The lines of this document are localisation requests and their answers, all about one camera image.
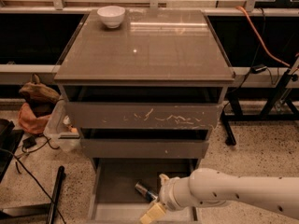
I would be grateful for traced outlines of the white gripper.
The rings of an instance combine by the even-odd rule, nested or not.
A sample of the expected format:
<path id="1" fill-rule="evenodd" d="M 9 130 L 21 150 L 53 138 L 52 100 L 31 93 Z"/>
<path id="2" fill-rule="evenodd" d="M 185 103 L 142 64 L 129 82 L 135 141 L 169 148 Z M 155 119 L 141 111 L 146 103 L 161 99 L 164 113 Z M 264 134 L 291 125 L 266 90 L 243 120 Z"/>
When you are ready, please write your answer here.
<path id="1" fill-rule="evenodd" d="M 174 195 L 174 186 L 178 181 L 178 177 L 170 178 L 165 174 L 160 174 L 159 178 L 161 182 L 159 202 L 150 205 L 146 213 L 139 219 L 141 224 L 150 224 L 163 217 L 166 214 L 166 210 L 178 211 L 181 209 Z"/>

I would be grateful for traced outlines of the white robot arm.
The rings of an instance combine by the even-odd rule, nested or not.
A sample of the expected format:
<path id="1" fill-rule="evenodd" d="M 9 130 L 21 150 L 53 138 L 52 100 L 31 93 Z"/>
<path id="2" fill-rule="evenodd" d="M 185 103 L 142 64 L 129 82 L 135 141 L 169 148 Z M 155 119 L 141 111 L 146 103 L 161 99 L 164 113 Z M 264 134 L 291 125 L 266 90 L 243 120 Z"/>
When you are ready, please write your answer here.
<path id="1" fill-rule="evenodd" d="M 151 224 L 168 211 L 222 206 L 230 201 L 299 218 L 298 177 L 236 176 L 199 168 L 188 177 L 161 175 L 160 179 L 158 199 L 140 218 L 142 224 Z"/>

